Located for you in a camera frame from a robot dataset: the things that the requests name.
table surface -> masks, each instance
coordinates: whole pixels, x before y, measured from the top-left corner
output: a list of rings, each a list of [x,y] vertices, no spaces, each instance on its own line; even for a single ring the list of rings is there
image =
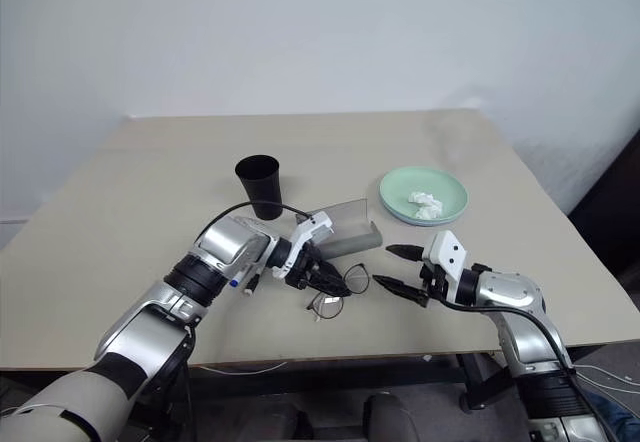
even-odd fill
[[[384,245],[451,229],[468,262],[520,272],[545,294],[565,343],[640,338],[640,313],[494,126],[468,110],[129,120],[2,252],[0,367],[84,366],[100,336],[189,249],[207,221],[245,200],[241,158],[281,164],[283,200],[315,209],[366,197]],[[414,227],[381,205],[389,170],[454,174],[469,205],[440,228]],[[249,210],[239,214],[250,215]],[[285,214],[275,226],[294,227]],[[382,247],[341,257],[344,270],[418,284],[419,265]],[[432,302],[425,310],[375,282],[334,320],[304,308],[315,292],[271,276],[245,297],[228,287],[198,327],[191,363],[436,354],[498,349],[493,324]]]

eyeglasses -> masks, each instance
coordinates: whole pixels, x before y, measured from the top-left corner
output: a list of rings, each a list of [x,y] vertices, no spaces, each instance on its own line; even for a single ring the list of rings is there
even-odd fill
[[[364,294],[369,288],[369,272],[364,264],[356,264],[349,267],[342,277],[345,285],[352,294]],[[317,320],[335,319],[344,309],[344,298],[327,295],[324,292],[318,292],[316,296],[307,305],[307,310],[313,310]]]

white wall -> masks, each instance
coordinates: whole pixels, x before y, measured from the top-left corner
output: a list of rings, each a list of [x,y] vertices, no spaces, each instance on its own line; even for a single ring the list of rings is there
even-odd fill
[[[638,128],[639,9],[640,0],[0,0],[0,216],[29,216],[125,114],[443,106],[484,110],[568,211]],[[5,240],[14,229],[3,227]]]

floor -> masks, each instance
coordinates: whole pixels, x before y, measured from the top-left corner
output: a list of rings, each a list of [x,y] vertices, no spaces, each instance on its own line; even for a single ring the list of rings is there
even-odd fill
[[[634,296],[640,307],[640,296]],[[640,381],[640,342],[609,345],[581,359],[580,364],[603,367],[622,377]],[[616,383],[590,369],[580,369],[589,377],[606,385]],[[329,437],[329,428],[356,426],[361,423],[364,401],[371,394],[385,390],[399,397],[412,414],[423,442],[527,442],[526,416],[515,391],[508,392],[496,404],[467,415],[458,408],[461,385],[428,384],[388,387],[371,390],[344,390],[299,394],[280,394],[260,397],[236,397],[199,401],[196,404],[198,440],[200,442],[234,441],[249,414],[267,404],[291,402],[309,414],[312,425],[320,435]],[[640,390],[638,387],[626,387]],[[640,395],[614,393],[620,401],[640,413]],[[27,394],[19,390],[5,390],[2,408],[20,404]],[[188,433],[182,440],[189,441]],[[145,432],[127,428],[121,442],[152,442]],[[364,440],[353,432],[349,440]]]

light green plate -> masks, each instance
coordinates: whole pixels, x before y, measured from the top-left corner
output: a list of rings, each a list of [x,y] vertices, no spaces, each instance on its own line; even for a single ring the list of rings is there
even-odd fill
[[[416,219],[414,215],[419,206],[409,202],[411,192],[433,194],[442,202],[442,217],[433,220]],[[469,201],[467,191],[458,179],[429,167],[393,169],[380,182],[380,197],[389,212],[400,220],[427,227],[457,219]]]

